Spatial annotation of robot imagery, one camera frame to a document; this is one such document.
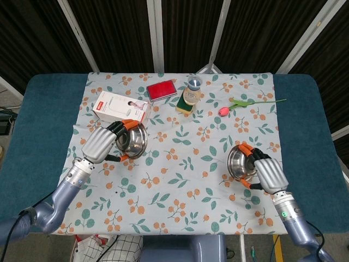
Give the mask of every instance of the red notebook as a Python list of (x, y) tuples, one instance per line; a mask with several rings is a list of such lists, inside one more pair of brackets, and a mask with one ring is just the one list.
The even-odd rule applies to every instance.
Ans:
[(177, 94), (175, 85), (171, 80), (147, 86), (151, 102), (158, 101)]

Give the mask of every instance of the stainless steel bowl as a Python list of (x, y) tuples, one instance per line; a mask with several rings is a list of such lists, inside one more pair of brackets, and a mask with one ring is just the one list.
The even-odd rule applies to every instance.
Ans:
[(147, 148), (147, 144), (148, 135), (143, 124), (130, 129), (116, 141), (118, 149), (131, 159), (141, 157)]
[(236, 180), (249, 180), (256, 173), (251, 161), (244, 155), (238, 146), (232, 148), (228, 155), (228, 171)]

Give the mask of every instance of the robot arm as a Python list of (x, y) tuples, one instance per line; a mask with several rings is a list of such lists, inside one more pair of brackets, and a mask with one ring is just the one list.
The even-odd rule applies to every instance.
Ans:
[[(43, 233), (54, 232), (62, 224), (70, 203), (93, 172), (94, 164), (101, 163), (105, 158), (116, 161), (125, 159), (124, 157), (112, 157), (109, 152), (122, 134), (137, 125), (138, 121), (124, 120), (114, 122), (107, 128), (96, 128), (82, 148), (84, 158), (74, 159), (73, 167), (52, 193), (53, 206), (43, 202), (22, 211), (20, 220), (13, 228), (10, 240), (26, 237), (31, 226), (39, 228)], [(0, 246), (5, 244), (16, 220), (17, 218), (10, 218), (0, 223)]]
[(292, 193), (286, 192), (288, 181), (279, 162), (276, 159), (271, 159), (270, 156), (257, 148), (252, 148), (249, 145), (240, 146), (239, 148), (254, 163), (260, 180), (259, 188), (259, 184), (248, 184), (245, 182), (244, 185), (250, 189), (264, 189), (267, 193), (274, 195), (273, 204), (293, 243), (296, 246), (306, 248), (310, 252), (308, 256), (298, 261), (334, 262), (333, 258), (324, 249), (321, 248), (318, 252), (320, 244), (311, 232)]

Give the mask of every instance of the product box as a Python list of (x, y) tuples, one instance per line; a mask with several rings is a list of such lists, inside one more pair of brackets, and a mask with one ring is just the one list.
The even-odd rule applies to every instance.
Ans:
[(145, 125), (150, 112), (150, 104), (102, 91), (93, 107), (93, 111), (101, 120), (106, 122), (112, 123), (124, 119), (133, 119)]

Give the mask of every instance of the cable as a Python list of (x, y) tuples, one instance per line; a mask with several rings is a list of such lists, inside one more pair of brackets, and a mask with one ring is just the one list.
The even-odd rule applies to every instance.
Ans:
[[(50, 195), (52, 195), (54, 191), (52, 191), (50, 194), (48, 194), (48, 195), (45, 196), (44, 198), (41, 198), (38, 202), (36, 202), (36, 203), (33, 205), (33, 207), (36, 207), (37, 205), (39, 205), (42, 201), (44, 201), (46, 198), (48, 198)], [(11, 235), (12, 235), (13, 230), (14, 230), (15, 227), (17, 226), (18, 222), (22, 219), (22, 217), (24, 217), (27, 213), (29, 213), (27, 210), (23, 210), (23, 211), (20, 213), (20, 215), (17, 217), (17, 219), (16, 219), (15, 223), (13, 224), (13, 226), (11, 227), (9, 234), (7, 235), (6, 244), (5, 244), (4, 250), (3, 250), (3, 252), (2, 252), (0, 262), (4, 262), (5, 255), (6, 255), (6, 251), (7, 251), (7, 247), (8, 247), (8, 245), (9, 245), (10, 238), (11, 238)]]
[(107, 248), (107, 250), (104, 251), (102, 255), (100, 255), (100, 257), (96, 260), (96, 262), (99, 262), (100, 259), (105, 255), (105, 253), (107, 253), (108, 250), (116, 243), (116, 241), (119, 239), (119, 236), (120, 236), (120, 235), (118, 235), (118, 236), (116, 237), (116, 239), (114, 240), (114, 242)]
[(316, 226), (314, 226), (313, 224), (311, 224), (309, 221), (306, 221), (309, 225), (311, 225), (313, 228), (315, 228), (317, 231), (318, 231), (318, 233), (321, 235), (321, 244), (319, 245), (319, 247), (317, 248), (317, 251), (316, 251), (316, 256), (317, 256), (317, 259), (319, 260), (319, 261), (322, 261), (321, 259), (320, 259), (320, 256), (319, 256), (319, 252), (320, 252), (320, 250), (321, 250), (321, 248), (323, 247), (323, 245), (325, 244), (325, 238), (324, 238), (324, 236), (323, 236), (323, 234), (321, 233), (321, 231), (316, 227)]
[(275, 245), (276, 245), (276, 243), (277, 243), (277, 241), (278, 241), (278, 239), (279, 239), (279, 236), (280, 235), (278, 235), (278, 237), (275, 239), (275, 242), (274, 242), (274, 245), (273, 245), (273, 249), (272, 249), (272, 253), (270, 254), (270, 262), (272, 262), (272, 259), (273, 259), (273, 252), (274, 252), (274, 248), (275, 248)]

